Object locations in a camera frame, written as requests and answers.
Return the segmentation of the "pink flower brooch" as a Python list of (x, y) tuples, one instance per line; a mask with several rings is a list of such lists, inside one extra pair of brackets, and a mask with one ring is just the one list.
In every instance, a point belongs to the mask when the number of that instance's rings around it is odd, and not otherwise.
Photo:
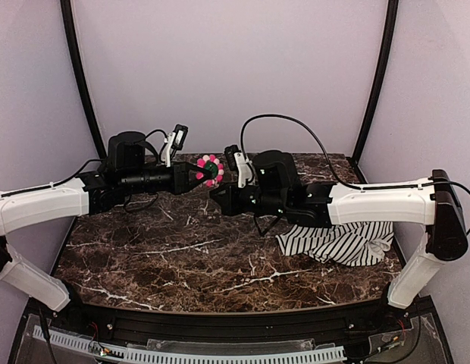
[(216, 155), (203, 155), (196, 165), (210, 172), (211, 179), (204, 182), (207, 187), (216, 187), (224, 179), (224, 165)]

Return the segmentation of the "black white striped garment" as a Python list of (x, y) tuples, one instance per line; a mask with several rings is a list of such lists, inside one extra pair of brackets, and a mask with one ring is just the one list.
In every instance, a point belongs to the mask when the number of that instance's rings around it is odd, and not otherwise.
[(321, 263), (332, 261), (350, 267), (382, 262), (392, 240), (390, 221), (356, 222), (329, 228), (295, 226), (277, 236), (285, 256), (305, 254)]

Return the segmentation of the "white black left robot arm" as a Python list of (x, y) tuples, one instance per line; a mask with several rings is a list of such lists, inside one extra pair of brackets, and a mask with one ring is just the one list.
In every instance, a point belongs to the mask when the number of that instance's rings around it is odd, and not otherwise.
[(202, 166), (173, 162), (187, 128), (177, 125), (157, 152), (144, 133), (125, 131), (108, 141), (108, 154), (95, 171), (23, 190), (0, 192), (0, 281), (60, 312), (74, 298), (67, 285), (25, 259), (6, 240), (7, 234), (58, 218), (107, 212), (140, 193), (188, 193), (212, 178)]

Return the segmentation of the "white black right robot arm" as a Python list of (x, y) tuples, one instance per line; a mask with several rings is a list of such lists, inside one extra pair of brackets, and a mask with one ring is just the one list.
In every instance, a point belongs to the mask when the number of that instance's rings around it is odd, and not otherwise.
[(394, 223), (423, 225), (420, 244), (383, 292), (387, 306), (409, 307), (445, 263), (468, 249), (455, 183), (445, 171), (400, 184), (304, 184), (287, 152), (269, 150), (249, 158), (230, 147), (226, 157), (238, 179), (220, 184), (210, 197), (223, 215), (250, 213), (292, 224), (277, 238), (288, 256), (304, 253), (319, 262), (373, 265), (390, 248)]

